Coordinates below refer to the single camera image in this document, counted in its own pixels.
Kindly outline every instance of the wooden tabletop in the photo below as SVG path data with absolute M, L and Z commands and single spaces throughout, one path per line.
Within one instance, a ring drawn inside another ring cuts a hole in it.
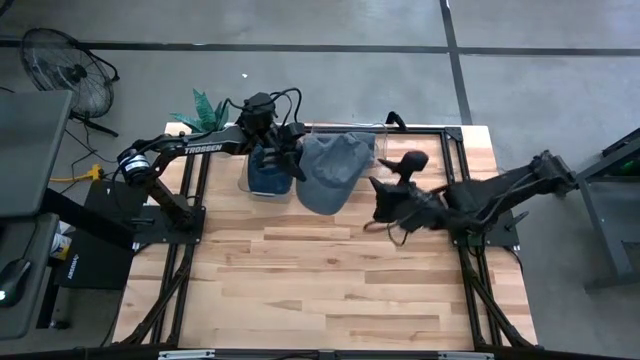
M 188 129 L 167 124 L 166 132 L 179 131 Z M 463 126 L 462 132 L 472 178 L 495 176 L 487 127 Z M 418 186 L 445 184 L 438 137 L 388 137 L 391 160 L 414 149 L 430 156 L 425 170 L 414 174 Z M 459 180 L 453 144 L 451 150 Z M 173 161 L 162 176 L 176 193 L 184 164 L 185 158 Z M 445 232 L 419 230 L 396 248 L 386 233 L 362 232 L 375 208 L 375 193 L 365 177 L 338 214 L 320 216 L 295 195 L 273 203 L 241 191 L 243 164 L 242 156 L 212 157 L 205 235 L 196 248 L 181 347 L 472 349 L 460 262 Z M 367 175 L 397 179 L 382 167 Z M 114 341 L 129 335 L 155 302 L 166 251 L 166 245 L 152 245 L 135 258 Z M 535 343 L 518 264 L 502 249 L 490 248 L 486 254 L 498 304 Z M 486 313 L 479 309 L 489 339 Z M 172 313 L 173 302 L 165 334 Z

